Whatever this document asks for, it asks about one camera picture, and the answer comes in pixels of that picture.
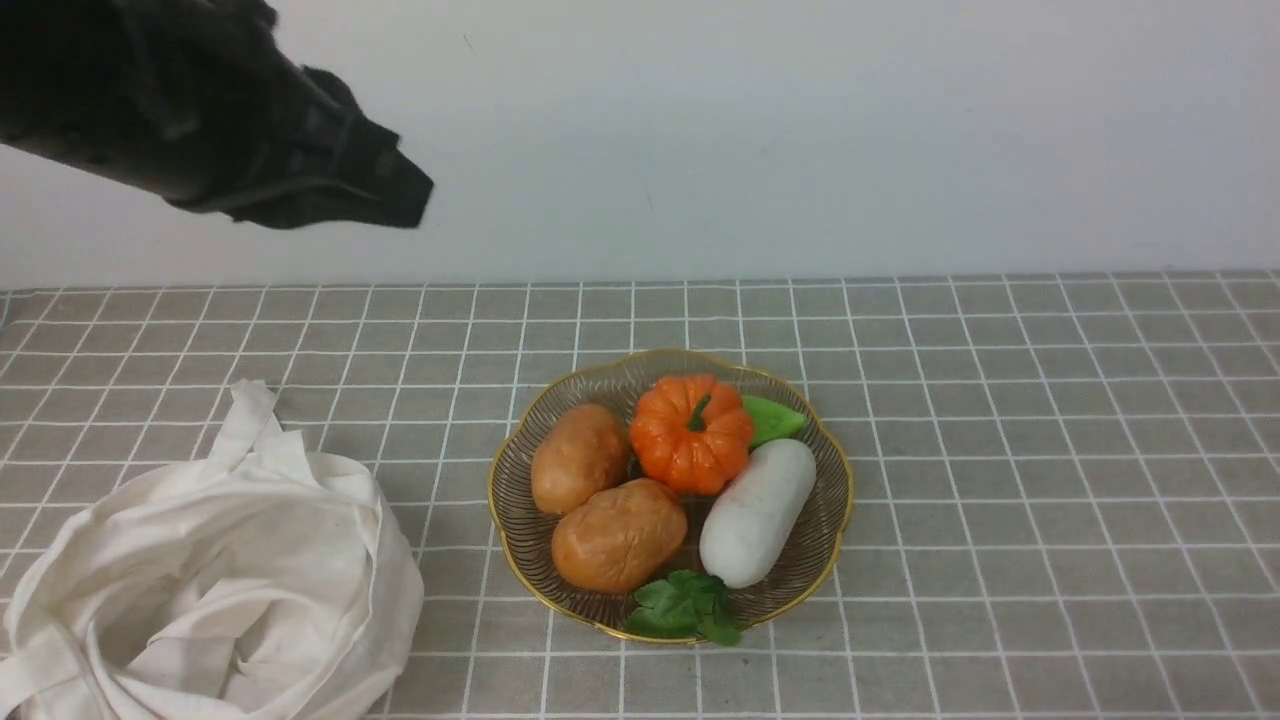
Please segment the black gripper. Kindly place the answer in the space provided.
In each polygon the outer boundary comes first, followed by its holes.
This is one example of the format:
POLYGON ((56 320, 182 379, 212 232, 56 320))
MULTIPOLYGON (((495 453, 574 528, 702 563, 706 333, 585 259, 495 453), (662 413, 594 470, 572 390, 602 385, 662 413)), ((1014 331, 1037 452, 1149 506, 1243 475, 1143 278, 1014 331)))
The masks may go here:
POLYGON ((417 227, 433 179, 265 1, 5 1, 3 143, 275 231, 417 227))

